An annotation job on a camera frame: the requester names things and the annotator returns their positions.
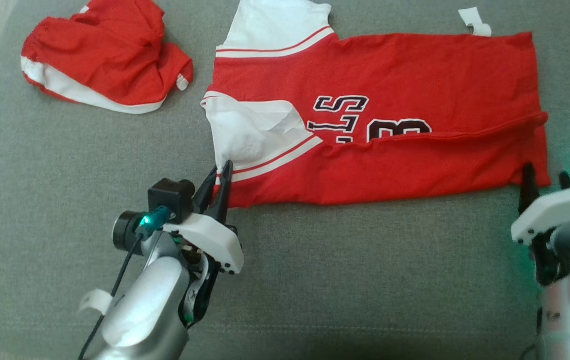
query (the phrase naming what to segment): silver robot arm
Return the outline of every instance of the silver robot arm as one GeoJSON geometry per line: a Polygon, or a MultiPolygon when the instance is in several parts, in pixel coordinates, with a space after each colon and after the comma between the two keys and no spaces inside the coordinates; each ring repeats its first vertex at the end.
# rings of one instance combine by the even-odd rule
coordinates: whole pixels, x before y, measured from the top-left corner
{"type": "Polygon", "coordinates": [[[512,240],[528,246],[542,287],[535,346],[538,360],[570,360],[570,180],[561,174],[559,192],[538,197],[533,169],[525,167],[521,216],[512,240]]]}
{"type": "Polygon", "coordinates": [[[111,294],[89,292],[81,310],[102,313],[80,360],[177,360],[187,330],[203,319],[218,274],[239,274],[244,255],[236,230],[225,225],[231,163],[196,191],[190,182],[162,180],[148,192],[150,212],[124,212],[114,225],[116,248],[128,251],[111,294]],[[147,257],[143,272],[116,300],[132,255],[147,257]]]}

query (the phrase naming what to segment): red jersey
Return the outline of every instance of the red jersey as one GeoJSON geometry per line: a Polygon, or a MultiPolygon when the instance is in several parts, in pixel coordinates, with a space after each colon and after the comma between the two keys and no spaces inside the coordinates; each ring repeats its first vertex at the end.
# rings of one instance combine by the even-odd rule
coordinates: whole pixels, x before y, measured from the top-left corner
{"type": "Polygon", "coordinates": [[[530,33],[339,39],[329,11],[241,0],[202,101],[231,207],[550,184],[530,33]]]}

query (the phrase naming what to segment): gray fabric surface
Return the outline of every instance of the gray fabric surface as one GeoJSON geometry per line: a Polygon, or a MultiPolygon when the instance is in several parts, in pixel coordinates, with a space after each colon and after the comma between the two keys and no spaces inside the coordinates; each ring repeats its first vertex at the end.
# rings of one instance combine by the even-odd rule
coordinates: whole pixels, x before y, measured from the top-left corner
{"type": "MultiPolygon", "coordinates": [[[[162,177],[195,183],[213,165],[198,101],[236,1],[159,0],[168,38],[194,60],[195,82],[157,112],[118,114],[43,95],[23,79],[23,40],[83,0],[22,0],[0,45],[0,349],[72,359],[95,319],[75,316],[109,289],[124,254],[111,226],[143,210],[162,177]]],[[[478,6],[495,35],[533,31],[551,171],[570,171],[570,1],[330,1],[342,38],[460,34],[478,6]]],[[[536,287],[509,239],[515,187],[341,207],[234,210],[246,253],[218,281],[184,359],[514,359],[532,342],[536,287]]],[[[123,289],[139,274],[137,259],[123,289]]]]}

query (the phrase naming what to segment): white shoulder panel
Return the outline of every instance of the white shoulder panel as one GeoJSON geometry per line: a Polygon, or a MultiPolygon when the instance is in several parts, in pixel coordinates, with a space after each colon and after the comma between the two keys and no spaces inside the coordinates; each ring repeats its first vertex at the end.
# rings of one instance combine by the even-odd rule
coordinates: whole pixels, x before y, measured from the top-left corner
{"type": "Polygon", "coordinates": [[[240,102],[208,91],[201,105],[211,125],[216,166],[222,169],[232,160],[235,182],[268,173],[321,143],[287,101],[240,102]]]}
{"type": "Polygon", "coordinates": [[[227,39],[216,50],[277,51],[294,47],[328,28],[330,11],[330,5],[309,0],[241,0],[227,39]]]}

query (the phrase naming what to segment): red stripe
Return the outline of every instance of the red stripe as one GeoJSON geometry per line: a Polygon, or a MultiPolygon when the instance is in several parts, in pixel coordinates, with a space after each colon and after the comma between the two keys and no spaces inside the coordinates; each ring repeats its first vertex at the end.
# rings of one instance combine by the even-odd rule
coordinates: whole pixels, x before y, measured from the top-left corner
{"type": "Polygon", "coordinates": [[[310,136],[307,139],[305,139],[305,141],[299,143],[298,145],[294,146],[293,148],[290,148],[289,150],[287,150],[286,152],[281,153],[281,155],[278,155],[277,157],[274,157],[273,159],[267,161],[267,162],[263,162],[262,164],[256,165],[254,167],[250,167],[250,168],[244,168],[243,170],[239,170],[239,171],[234,171],[234,174],[240,174],[240,173],[246,173],[247,171],[252,171],[255,169],[259,169],[263,166],[267,166],[268,164],[271,164],[272,162],[275,162],[276,160],[284,157],[285,155],[291,153],[292,151],[300,148],[300,146],[305,145],[306,143],[308,143],[311,139],[313,139],[314,136],[310,136]]]}
{"type": "Polygon", "coordinates": [[[286,47],[286,48],[281,48],[279,50],[248,50],[248,49],[244,49],[244,48],[224,48],[223,50],[216,50],[217,53],[223,53],[225,51],[241,51],[241,52],[247,52],[247,53],[252,53],[252,52],[256,52],[256,53],[277,53],[278,51],[285,51],[285,50],[291,50],[293,48],[296,48],[300,45],[303,45],[305,42],[309,41],[309,39],[313,38],[314,36],[316,36],[316,34],[318,34],[319,32],[325,30],[325,29],[329,29],[330,26],[327,25],[326,27],[323,27],[322,29],[318,30],[317,32],[314,32],[313,34],[309,35],[306,39],[304,39],[303,41],[297,43],[294,46],[290,46],[290,47],[286,47]]]}
{"type": "Polygon", "coordinates": [[[203,107],[205,105],[205,100],[211,99],[211,98],[218,98],[218,96],[212,95],[212,96],[207,96],[206,98],[203,97],[202,100],[200,101],[201,107],[203,107]]]}

